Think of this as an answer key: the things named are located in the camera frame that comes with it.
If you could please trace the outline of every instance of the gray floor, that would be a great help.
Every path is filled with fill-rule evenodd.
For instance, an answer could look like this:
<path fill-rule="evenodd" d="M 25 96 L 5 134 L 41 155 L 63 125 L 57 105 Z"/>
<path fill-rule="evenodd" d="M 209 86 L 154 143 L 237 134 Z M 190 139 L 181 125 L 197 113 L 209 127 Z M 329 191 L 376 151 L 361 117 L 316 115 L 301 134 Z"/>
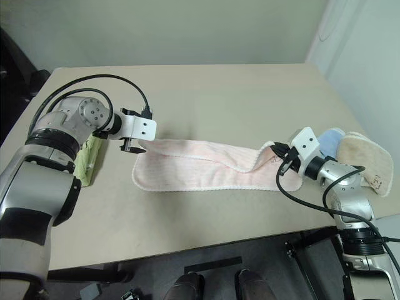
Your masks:
<path fill-rule="evenodd" d="M 243 268 L 256 271 L 266 278 L 278 300 L 311 300 L 301 272 L 295 260 L 286 254 L 284 246 L 285 241 L 298 237 L 299 234 L 265 237 L 124 262 L 121 267 L 134 271 L 133 280 L 103 285 L 102 295 L 97 299 L 120 299 L 126 291 L 138 288 L 147 295 L 144 300 L 162 299 L 174 281 L 184 273 L 185 266 L 241 256 L 242 264 L 201 273 L 206 278 L 204 300 L 235 299 L 234 274 Z M 343 274 L 330 242 L 320 242 L 307 252 L 329 298 L 343 299 Z M 47 290 L 51 299 L 76 300 L 79 299 L 79 291 L 87 285 L 49 282 Z"/>

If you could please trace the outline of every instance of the towel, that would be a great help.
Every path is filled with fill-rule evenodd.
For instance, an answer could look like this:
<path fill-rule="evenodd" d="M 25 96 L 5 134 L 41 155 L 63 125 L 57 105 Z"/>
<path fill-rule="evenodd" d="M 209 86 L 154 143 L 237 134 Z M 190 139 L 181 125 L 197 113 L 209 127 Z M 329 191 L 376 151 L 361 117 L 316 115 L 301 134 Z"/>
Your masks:
<path fill-rule="evenodd" d="M 322 133 L 318 137 L 319 150 L 324 157 L 331 156 L 336 158 L 336 153 L 341 139 L 344 137 L 345 133 L 340 128 L 331 128 Z"/>
<path fill-rule="evenodd" d="M 102 139 L 90 135 L 87 141 L 83 144 L 82 149 L 77 153 L 74 162 L 74 175 L 81 180 L 82 187 L 90 185 L 94 163 L 96 162 L 102 143 Z"/>
<path fill-rule="evenodd" d="M 132 180 L 145 191 L 210 191 L 260 189 L 277 191 L 275 176 L 282 160 L 266 142 L 260 150 L 207 141 L 141 141 Z M 281 179 L 287 191 L 302 180 L 290 170 Z"/>
<path fill-rule="evenodd" d="M 364 166 L 363 186 L 371 186 L 377 194 L 386 197 L 392 188 L 394 164 L 391 155 L 380 145 L 358 132 L 349 132 L 337 149 L 340 163 Z"/>

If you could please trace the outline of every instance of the green cloth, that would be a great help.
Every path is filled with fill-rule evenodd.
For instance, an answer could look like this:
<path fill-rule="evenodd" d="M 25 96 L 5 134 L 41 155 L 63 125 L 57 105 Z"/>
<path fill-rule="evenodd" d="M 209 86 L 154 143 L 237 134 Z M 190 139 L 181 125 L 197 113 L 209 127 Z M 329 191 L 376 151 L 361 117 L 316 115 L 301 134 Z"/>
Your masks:
<path fill-rule="evenodd" d="M 74 175 L 81 180 L 82 186 L 90 185 L 94 164 L 102 143 L 102 139 L 90 135 L 82 149 L 77 153 Z"/>

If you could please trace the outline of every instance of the beige table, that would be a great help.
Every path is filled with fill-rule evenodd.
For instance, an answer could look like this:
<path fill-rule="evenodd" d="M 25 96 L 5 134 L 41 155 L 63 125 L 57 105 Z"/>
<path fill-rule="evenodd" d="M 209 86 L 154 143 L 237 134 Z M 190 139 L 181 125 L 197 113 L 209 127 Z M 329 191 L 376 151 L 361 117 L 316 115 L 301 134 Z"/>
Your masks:
<path fill-rule="evenodd" d="M 1 148 L 3 170 L 24 143 L 41 101 L 81 76 L 111 73 L 142 87 L 158 123 L 159 139 L 197 139 L 258 149 L 286 142 L 297 129 L 315 133 L 338 126 L 364 131 L 317 69 L 307 64 L 126 66 L 61 68 L 20 117 Z M 74 86 L 107 93 L 115 109 L 140 111 L 139 94 L 115 79 Z M 142 258 L 243 239 L 333 225 L 332 219 L 291 202 L 279 192 L 145 192 L 131 181 L 135 154 L 121 141 L 101 149 L 92 186 L 82 189 L 72 218 L 52 231 L 51 269 Z M 387 198 L 366 190 L 376 216 L 400 213 L 396 179 Z M 321 204 L 315 182 L 296 195 Z"/>

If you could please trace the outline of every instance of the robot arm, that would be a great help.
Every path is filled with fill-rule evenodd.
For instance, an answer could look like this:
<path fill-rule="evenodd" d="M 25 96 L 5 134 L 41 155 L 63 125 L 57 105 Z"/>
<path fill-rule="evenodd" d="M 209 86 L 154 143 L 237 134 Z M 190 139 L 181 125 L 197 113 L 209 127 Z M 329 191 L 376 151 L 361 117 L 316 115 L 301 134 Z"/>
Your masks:
<path fill-rule="evenodd" d="M 361 190 L 359 172 L 328 187 L 356 167 L 340 164 L 331 157 L 322 158 L 319 143 L 310 127 L 297 132 L 290 146 L 276 143 L 272 150 L 300 176 L 316 180 L 326 191 L 326 206 L 335 211 L 361 216 L 375 225 L 373 209 Z M 368 224 L 351 216 L 334 215 L 342 241 L 342 259 L 347 267 L 344 283 L 347 299 L 399 299 L 400 290 L 391 259 L 383 241 Z"/>
<path fill-rule="evenodd" d="M 132 139 L 155 137 L 156 122 L 134 111 L 115 112 L 106 124 L 108 117 L 95 98 L 63 99 L 37 122 L 1 174 L 0 298 L 22 299 L 29 286 L 43 286 L 51 228 L 73 213 L 81 188 L 73 161 L 89 135 L 123 139 L 121 150 L 130 153 L 144 152 Z"/>

